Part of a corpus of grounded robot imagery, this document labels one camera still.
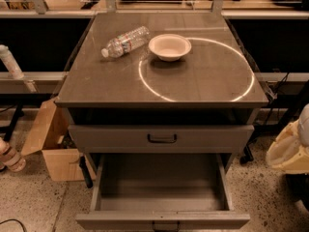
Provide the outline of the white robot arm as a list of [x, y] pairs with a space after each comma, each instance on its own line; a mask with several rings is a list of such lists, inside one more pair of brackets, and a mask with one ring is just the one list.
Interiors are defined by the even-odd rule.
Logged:
[[309, 104], [274, 139], [267, 150], [266, 162], [287, 174], [309, 173]]

